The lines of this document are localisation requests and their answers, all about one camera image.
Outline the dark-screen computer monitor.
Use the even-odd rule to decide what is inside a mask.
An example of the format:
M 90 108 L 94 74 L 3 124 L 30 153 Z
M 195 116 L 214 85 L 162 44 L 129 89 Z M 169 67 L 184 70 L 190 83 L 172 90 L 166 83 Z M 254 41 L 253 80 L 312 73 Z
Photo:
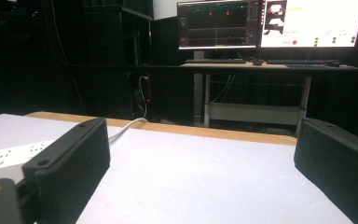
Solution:
M 253 49 L 258 46 L 260 0 L 177 4 L 180 50 Z

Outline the wooden desk with metal legs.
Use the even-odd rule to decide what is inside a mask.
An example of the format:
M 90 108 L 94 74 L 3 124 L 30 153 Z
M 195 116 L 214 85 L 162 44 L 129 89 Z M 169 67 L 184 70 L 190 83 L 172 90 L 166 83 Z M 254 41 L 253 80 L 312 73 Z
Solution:
M 351 127 L 358 118 L 358 76 L 191 74 L 195 120 L 238 121 L 298 129 L 311 116 Z

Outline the black horizontal rail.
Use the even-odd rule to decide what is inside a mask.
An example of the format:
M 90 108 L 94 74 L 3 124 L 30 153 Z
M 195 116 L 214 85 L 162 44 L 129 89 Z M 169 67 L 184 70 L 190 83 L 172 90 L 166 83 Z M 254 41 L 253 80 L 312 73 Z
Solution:
M 121 72 L 183 72 L 191 74 L 218 74 L 251 73 L 282 74 L 284 76 L 358 76 L 358 68 L 353 66 L 328 67 L 328 66 L 287 66 L 284 64 L 233 64 L 233 63 L 186 63 L 179 66 L 170 65 L 95 65 L 95 64 L 66 64 L 69 70 L 80 71 L 121 71 Z

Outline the bright-screen computer monitor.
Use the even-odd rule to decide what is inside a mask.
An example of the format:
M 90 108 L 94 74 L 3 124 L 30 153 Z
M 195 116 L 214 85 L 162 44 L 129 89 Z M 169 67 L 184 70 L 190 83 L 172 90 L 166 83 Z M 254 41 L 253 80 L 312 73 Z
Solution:
M 264 0 L 261 48 L 352 48 L 358 0 Z

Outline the white power strip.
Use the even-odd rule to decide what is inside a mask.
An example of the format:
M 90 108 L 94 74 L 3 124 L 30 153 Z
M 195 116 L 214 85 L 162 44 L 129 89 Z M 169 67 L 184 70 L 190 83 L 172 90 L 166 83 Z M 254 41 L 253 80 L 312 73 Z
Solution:
M 0 149 L 0 168 L 23 164 L 53 143 L 52 140 Z

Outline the black keyboard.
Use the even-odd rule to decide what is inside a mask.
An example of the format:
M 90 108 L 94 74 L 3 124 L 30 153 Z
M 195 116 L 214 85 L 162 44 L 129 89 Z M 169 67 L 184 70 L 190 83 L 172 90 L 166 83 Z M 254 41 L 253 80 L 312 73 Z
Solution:
M 188 59 L 185 63 L 246 63 L 244 59 Z
M 325 64 L 324 60 L 281 60 L 281 59 L 269 59 L 266 60 L 267 64 Z

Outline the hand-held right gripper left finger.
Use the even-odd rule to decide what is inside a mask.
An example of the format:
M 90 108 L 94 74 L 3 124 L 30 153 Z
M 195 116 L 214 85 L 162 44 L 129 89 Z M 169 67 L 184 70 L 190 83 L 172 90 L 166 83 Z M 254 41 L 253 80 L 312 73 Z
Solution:
M 77 124 L 22 166 L 28 224 L 76 224 L 110 166 L 106 120 Z

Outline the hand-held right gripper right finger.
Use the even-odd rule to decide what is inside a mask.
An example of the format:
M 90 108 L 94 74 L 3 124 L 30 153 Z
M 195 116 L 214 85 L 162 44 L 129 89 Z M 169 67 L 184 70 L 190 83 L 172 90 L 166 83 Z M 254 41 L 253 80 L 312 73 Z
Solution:
M 354 224 L 358 224 L 358 136 L 338 126 L 303 119 L 295 167 Z

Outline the black cabinet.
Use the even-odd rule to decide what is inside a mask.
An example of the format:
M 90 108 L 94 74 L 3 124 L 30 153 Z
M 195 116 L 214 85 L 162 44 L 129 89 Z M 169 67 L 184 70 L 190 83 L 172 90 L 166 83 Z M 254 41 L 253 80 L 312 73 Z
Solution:
M 151 17 L 120 5 L 85 7 L 85 17 L 93 63 L 152 63 Z

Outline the white table mat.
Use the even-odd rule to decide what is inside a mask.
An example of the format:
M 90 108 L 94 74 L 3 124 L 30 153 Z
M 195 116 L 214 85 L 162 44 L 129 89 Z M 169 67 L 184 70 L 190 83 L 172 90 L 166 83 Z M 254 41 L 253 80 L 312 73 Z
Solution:
M 0 149 L 54 142 L 76 125 L 0 115 Z M 110 166 L 76 224 L 351 224 L 297 170 L 292 138 L 106 126 Z M 0 224 L 27 223 L 25 163 L 0 168 Z

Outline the dark mouse pad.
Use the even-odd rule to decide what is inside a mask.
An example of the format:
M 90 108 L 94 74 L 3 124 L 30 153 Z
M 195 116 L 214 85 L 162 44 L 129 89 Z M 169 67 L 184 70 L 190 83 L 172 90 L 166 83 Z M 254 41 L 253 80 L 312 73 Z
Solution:
M 305 68 L 305 69 L 358 69 L 358 67 L 350 66 L 346 64 L 340 64 L 339 66 L 328 66 L 325 64 L 285 64 L 290 68 Z

